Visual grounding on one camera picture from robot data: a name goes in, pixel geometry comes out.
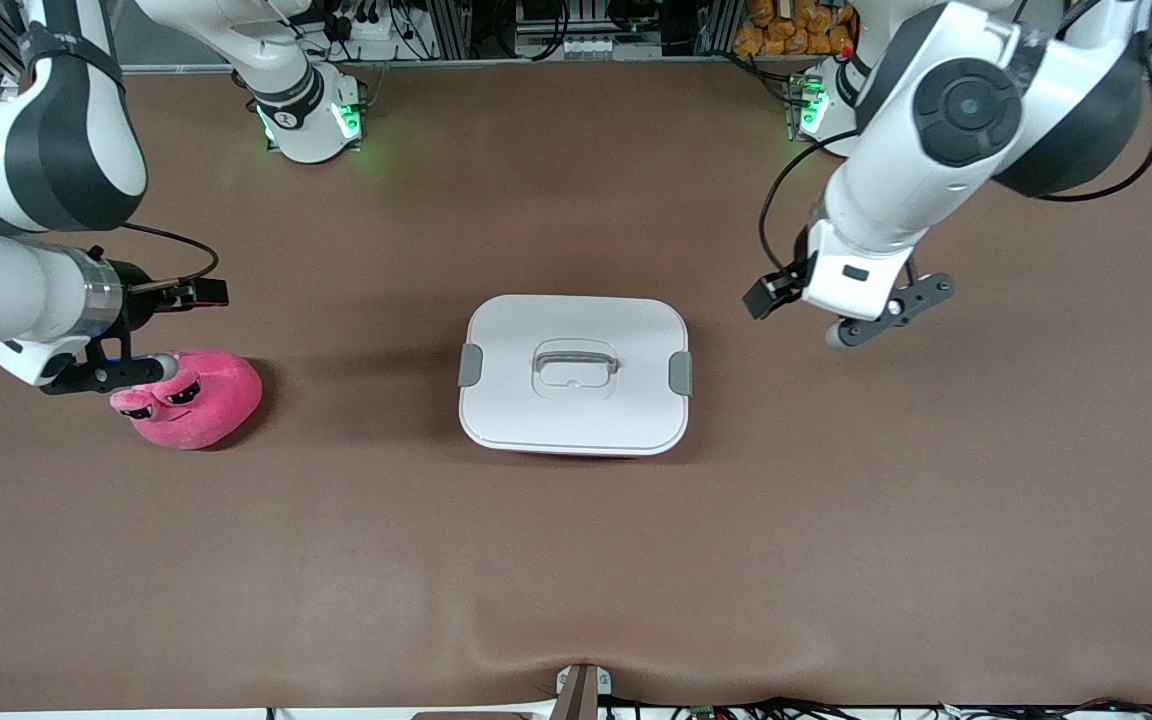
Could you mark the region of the pink plush toy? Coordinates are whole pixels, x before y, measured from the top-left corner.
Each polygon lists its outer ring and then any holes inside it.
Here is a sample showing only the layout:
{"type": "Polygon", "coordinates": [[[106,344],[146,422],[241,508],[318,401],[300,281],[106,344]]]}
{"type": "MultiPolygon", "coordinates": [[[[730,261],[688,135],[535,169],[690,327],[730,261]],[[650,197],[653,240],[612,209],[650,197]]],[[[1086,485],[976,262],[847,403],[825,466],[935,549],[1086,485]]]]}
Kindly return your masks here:
{"type": "Polygon", "coordinates": [[[262,402],[262,378],[242,356],[218,348],[168,354],[175,374],[159,382],[118,389],[109,406],[131,420],[147,442],[174,450],[202,450],[223,442],[262,402]]]}

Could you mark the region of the white plastic box lid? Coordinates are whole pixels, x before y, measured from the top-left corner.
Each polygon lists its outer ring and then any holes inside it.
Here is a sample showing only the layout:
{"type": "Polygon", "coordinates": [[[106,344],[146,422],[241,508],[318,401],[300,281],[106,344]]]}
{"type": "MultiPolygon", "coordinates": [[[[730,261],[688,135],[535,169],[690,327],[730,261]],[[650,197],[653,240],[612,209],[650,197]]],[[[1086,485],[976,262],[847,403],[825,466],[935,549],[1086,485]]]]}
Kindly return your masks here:
{"type": "Polygon", "coordinates": [[[484,353],[483,378],[461,389],[458,414],[477,445],[521,454],[643,457],[675,447],[690,397],[669,391],[669,356],[689,351],[689,329],[658,300],[509,293],[477,306],[467,342],[484,353]],[[554,363],[532,355],[553,338],[614,347],[621,367],[554,363]]]}

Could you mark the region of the dark electronic equipment box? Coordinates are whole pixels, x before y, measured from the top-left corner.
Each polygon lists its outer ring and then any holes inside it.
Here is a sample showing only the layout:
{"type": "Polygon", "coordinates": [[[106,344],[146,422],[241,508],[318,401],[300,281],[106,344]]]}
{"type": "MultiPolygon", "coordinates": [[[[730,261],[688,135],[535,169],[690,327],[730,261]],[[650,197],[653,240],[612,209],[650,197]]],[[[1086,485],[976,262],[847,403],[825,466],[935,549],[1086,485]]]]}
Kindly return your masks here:
{"type": "Polygon", "coordinates": [[[498,0],[494,32],[516,56],[637,61],[666,55],[659,0],[498,0]]]}

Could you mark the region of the white power strip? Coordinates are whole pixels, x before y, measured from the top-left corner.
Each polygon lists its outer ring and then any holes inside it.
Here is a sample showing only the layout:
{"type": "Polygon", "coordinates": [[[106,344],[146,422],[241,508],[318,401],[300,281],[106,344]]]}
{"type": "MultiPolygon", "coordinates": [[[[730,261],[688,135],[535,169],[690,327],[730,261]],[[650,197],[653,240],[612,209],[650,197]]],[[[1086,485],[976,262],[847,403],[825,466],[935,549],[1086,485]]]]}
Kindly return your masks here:
{"type": "Polygon", "coordinates": [[[333,61],[419,60],[411,20],[396,18],[388,0],[319,0],[325,58],[333,61]]]}

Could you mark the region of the aluminium table edge rail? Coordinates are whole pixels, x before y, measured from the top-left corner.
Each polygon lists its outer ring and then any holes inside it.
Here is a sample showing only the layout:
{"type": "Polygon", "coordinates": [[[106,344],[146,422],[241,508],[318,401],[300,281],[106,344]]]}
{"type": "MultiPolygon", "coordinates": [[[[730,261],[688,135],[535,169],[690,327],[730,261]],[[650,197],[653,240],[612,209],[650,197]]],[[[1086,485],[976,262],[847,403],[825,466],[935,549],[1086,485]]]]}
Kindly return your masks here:
{"type": "MultiPolygon", "coordinates": [[[[819,63],[828,56],[823,55],[791,55],[791,56],[756,56],[755,67],[758,70],[771,71],[773,68],[808,68],[819,63]]],[[[730,63],[717,54],[702,54],[699,56],[628,56],[613,53],[576,53],[571,56],[550,58],[538,63],[525,59],[468,59],[468,60],[332,60],[332,65],[347,69],[367,70],[397,70],[397,69],[482,69],[488,67],[539,67],[539,65],[594,65],[594,63],[621,63],[621,65],[689,65],[689,63],[730,63]]],[[[200,74],[228,74],[233,70],[227,61],[206,61],[206,63],[129,63],[123,61],[122,69],[127,76],[200,76],[200,74]]]]}

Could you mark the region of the brown post with metal bracket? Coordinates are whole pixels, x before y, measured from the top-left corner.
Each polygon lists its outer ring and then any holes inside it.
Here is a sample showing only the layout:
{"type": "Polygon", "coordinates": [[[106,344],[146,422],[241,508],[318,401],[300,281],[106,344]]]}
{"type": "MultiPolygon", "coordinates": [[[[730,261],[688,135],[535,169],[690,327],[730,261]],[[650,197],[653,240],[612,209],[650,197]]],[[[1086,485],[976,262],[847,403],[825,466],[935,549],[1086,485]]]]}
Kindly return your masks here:
{"type": "Polygon", "coordinates": [[[573,664],[558,674],[558,698],[548,720],[605,720],[602,697],[611,696],[609,670],[591,664],[573,664]]]}

